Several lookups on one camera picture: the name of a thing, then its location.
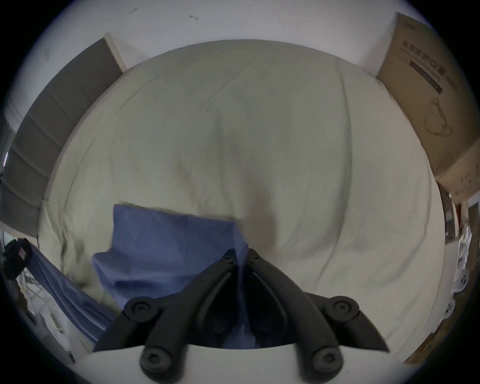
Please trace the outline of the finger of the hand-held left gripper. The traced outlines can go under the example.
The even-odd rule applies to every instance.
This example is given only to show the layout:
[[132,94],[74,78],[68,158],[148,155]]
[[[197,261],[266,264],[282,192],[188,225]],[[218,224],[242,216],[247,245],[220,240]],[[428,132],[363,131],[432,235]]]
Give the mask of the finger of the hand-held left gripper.
[[31,258],[31,244],[26,238],[14,239],[3,251],[2,271],[7,280],[15,280]]

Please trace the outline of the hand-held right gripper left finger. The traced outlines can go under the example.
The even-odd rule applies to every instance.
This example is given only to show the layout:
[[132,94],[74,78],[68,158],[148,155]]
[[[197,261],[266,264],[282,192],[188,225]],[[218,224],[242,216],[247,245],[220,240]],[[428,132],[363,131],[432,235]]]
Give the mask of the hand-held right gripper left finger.
[[228,250],[182,291],[129,300],[94,352],[143,346],[144,373],[178,373],[188,344],[220,348],[237,321],[238,261]]

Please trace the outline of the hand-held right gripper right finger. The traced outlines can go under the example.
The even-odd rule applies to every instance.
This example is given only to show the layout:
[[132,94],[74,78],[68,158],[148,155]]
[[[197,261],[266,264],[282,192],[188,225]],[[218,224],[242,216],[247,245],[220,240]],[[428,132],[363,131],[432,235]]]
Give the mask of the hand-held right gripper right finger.
[[341,346],[390,352],[354,299],[307,293],[252,248],[244,267],[244,295],[258,346],[295,344],[301,374],[339,374]]

